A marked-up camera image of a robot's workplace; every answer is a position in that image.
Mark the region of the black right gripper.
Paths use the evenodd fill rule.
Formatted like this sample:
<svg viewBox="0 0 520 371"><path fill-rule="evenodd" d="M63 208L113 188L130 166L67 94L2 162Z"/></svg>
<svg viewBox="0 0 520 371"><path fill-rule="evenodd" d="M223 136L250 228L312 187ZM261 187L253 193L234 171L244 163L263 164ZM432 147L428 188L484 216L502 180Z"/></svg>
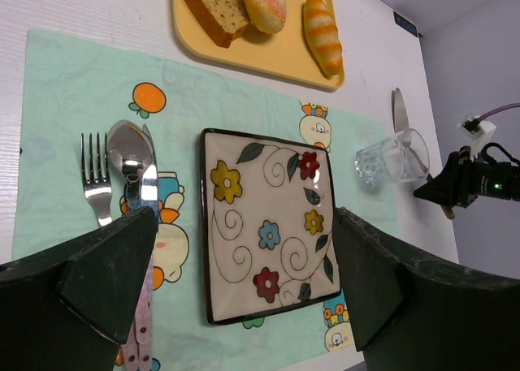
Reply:
<svg viewBox="0 0 520 371"><path fill-rule="evenodd" d="M508 161L498 162L489 149L498 149ZM466 208L478 196L519 201L519 160L502 145L484 145L475 160L463 160L461 151L450 153L443 170L414 191L414 197L450 209Z"/></svg>

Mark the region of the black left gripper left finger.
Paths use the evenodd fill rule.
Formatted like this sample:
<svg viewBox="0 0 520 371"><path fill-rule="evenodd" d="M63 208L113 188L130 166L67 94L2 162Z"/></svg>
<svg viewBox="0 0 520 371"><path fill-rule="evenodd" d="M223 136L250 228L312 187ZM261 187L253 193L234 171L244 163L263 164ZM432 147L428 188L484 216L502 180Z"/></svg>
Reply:
<svg viewBox="0 0 520 371"><path fill-rule="evenodd" d="M1 266L3 370L112 370L126 343L154 247L140 208Z"/></svg>

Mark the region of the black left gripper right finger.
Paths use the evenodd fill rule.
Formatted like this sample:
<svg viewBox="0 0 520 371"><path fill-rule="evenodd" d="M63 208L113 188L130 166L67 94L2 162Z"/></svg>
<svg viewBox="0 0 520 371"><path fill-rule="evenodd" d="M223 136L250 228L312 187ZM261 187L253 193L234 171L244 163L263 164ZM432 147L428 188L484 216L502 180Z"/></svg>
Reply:
<svg viewBox="0 0 520 371"><path fill-rule="evenodd" d="M332 241L369 370L518 369L518 280L447 261L344 208Z"/></svg>

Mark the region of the steel spatula wooden handle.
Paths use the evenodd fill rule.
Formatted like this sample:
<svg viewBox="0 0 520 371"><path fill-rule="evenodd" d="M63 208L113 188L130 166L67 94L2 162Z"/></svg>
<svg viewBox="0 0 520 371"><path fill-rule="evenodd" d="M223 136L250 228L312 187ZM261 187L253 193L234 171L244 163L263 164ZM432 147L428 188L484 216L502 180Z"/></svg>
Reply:
<svg viewBox="0 0 520 371"><path fill-rule="evenodd" d="M401 132L410 127L404 98L399 88L392 91L392 121L395 132ZM431 174L428 174L427 181L431 181ZM453 220L455 214L448 206L440 205L445 217L448 220Z"/></svg>

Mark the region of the pink sugared donut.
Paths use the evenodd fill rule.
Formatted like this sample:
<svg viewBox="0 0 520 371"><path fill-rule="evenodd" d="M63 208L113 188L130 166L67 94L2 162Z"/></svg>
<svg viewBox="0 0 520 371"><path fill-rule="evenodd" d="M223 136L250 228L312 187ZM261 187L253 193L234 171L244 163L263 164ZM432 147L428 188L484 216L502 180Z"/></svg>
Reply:
<svg viewBox="0 0 520 371"><path fill-rule="evenodd" d="M276 34L287 20L285 0L244 0L245 8L253 25L260 32Z"/></svg>

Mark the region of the striped orange bread roll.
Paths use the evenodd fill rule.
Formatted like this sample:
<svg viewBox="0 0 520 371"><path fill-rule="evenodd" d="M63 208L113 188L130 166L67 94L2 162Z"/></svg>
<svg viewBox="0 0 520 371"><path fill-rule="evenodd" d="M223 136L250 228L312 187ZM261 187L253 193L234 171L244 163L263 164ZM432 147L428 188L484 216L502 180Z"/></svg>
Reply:
<svg viewBox="0 0 520 371"><path fill-rule="evenodd" d="M332 77L343 67L342 44L323 0L306 0L302 8L305 40L323 73Z"/></svg>

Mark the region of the sliced loaf bread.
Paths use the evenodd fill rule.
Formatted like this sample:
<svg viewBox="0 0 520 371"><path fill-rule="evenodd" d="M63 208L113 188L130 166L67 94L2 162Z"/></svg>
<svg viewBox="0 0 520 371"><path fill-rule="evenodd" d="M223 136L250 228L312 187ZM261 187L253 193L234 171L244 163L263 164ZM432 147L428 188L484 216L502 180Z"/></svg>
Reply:
<svg viewBox="0 0 520 371"><path fill-rule="evenodd" d="M206 34L219 47L229 48L251 25L244 0L184 1Z"/></svg>

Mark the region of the clear drinking glass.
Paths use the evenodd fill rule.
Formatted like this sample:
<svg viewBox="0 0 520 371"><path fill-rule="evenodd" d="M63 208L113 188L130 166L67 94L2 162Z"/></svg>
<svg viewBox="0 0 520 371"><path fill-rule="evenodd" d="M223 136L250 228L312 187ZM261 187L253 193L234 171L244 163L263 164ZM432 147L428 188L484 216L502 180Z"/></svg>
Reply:
<svg viewBox="0 0 520 371"><path fill-rule="evenodd" d="M415 182L429 175L430 157L423 137L407 128L357 151L354 169L368 185Z"/></svg>

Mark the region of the silver fork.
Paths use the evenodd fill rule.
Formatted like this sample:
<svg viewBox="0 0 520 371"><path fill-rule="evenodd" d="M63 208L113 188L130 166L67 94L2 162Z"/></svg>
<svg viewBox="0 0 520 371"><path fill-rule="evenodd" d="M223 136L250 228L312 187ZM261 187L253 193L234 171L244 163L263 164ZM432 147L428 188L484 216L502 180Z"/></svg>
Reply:
<svg viewBox="0 0 520 371"><path fill-rule="evenodd" d="M93 209L99 226L112 222L112 186L106 145L107 135L81 134L80 164L84 198Z"/></svg>

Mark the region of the square floral ceramic plate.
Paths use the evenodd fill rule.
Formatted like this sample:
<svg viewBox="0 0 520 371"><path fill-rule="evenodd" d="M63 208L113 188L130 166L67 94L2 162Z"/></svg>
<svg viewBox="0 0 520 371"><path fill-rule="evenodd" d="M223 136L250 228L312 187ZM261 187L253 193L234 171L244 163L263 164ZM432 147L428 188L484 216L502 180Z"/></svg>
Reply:
<svg viewBox="0 0 520 371"><path fill-rule="evenodd" d="M199 150L208 322L269 317L337 296L326 149L207 128Z"/></svg>

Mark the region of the dark blue table label right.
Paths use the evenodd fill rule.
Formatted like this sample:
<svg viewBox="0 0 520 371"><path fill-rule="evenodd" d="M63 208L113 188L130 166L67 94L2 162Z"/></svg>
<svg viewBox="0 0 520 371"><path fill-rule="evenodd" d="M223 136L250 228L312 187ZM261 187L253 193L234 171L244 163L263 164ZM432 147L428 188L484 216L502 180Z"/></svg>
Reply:
<svg viewBox="0 0 520 371"><path fill-rule="evenodd" d="M414 37L420 37L418 28L414 23L412 23L411 21L406 19L403 15L401 15L397 11L393 12L393 17L394 17L394 21L397 26L406 30L408 33L410 33Z"/></svg>

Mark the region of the yellow plastic tray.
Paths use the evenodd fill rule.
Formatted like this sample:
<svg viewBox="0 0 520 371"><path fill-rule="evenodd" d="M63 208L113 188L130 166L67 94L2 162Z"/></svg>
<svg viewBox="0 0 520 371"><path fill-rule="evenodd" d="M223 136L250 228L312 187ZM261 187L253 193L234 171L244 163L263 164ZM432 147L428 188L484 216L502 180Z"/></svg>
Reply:
<svg viewBox="0 0 520 371"><path fill-rule="evenodd" d="M316 88L336 90L345 81L345 72L327 78L306 43L302 7L306 0L287 0L288 21L284 29L268 36L250 27L228 48L217 46L197 22L184 0L172 0L178 41L202 60L256 71ZM323 0L331 15L333 0Z"/></svg>

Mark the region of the mint green cartoon placemat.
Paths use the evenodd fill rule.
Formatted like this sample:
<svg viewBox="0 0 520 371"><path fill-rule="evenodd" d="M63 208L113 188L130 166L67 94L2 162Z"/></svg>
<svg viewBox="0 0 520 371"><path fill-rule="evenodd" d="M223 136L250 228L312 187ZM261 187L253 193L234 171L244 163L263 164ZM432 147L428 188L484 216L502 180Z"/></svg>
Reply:
<svg viewBox="0 0 520 371"><path fill-rule="evenodd" d="M26 50L13 256L25 257L98 226L80 176L80 147L127 119L147 126L160 172L164 252L154 293L154 369L313 370L362 360L349 324L331 326L323 304L212 326L202 284L197 139L216 127L301 140L305 93L291 97L146 54L32 30Z"/></svg>

